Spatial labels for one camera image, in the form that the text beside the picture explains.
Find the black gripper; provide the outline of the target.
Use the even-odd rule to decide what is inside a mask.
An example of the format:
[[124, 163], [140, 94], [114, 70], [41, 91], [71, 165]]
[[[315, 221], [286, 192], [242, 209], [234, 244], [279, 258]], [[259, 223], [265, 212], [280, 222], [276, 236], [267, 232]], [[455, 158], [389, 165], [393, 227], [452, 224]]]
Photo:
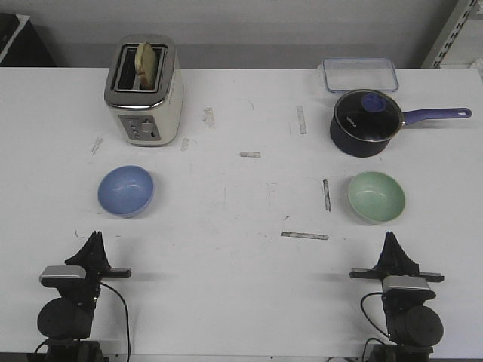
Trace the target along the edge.
[[404, 252], [394, 232], [387, 232], [376, 265], [372, 269], [352, 268], [349, 276], [358, 279], [379, 280], [383, 295], [387, 299], [425, 302], [436, 297], [429, 283], [441, 283], [444, 280], [443, 275], [429, 272], [421, 272], [418, 275], [388, 274], [384, 271], [390, 267], [390, 257], [392, 257], [393, 272], [420, 271], [419, 265]]
[[[106, 270], [86, 270], [86, 268], [93, 268], [97, 262], [99, 269]], [[85, 282], [70, 288], [56, 288], [62, 297], [82, 308], [95, 307], [100, 296], [100, 283], [104, 278], [129, 278], [131, 276], [130, 268], [110, 268], [101, 231], [93, 231], [77, 254], [66, 259], [64, 263], [81, 266], [87, 272]]]

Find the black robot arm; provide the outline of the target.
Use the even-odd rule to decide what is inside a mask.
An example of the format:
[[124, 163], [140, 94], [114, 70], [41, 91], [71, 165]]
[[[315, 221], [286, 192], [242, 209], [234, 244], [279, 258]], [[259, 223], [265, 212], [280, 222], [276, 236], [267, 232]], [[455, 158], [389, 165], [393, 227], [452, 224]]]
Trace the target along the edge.
[[91, 328], [101, 288], [120, 298], [125, 311], [127, 356], [131, 359], [128, 304], [119, 291], [103, 282], [105, 278], [129, 278], [129, 268], [113, 268], [108, 261], [100, 231], [94, 231], [76, 255], [62, 265], [50, 265], [39, 282], [54, 288], [60, 296], [46, 303], [38, 314], [37, 327], [45, 337], [40, 346], [48, 348], [45, 361], [108, 361], [100, 343], [90, 340]]
[[364, 295], [360, 308], [367, 316], [364, 303], [379, 296], [386, 318], [386, 331], [375, 329], [388, 341], [376, 337], [366, 340], [362, 361], [428, 361], [443, 335], [441, 318], [424, 305], [436, 294], [429, 283], [441, 283], [440, 273], [422, 272], [419, 265], [403, 251], [393, 232], [387, 232], [377, 264], [373, 268], [352, 268], [349, 276], [377, 280], [382, 290]]

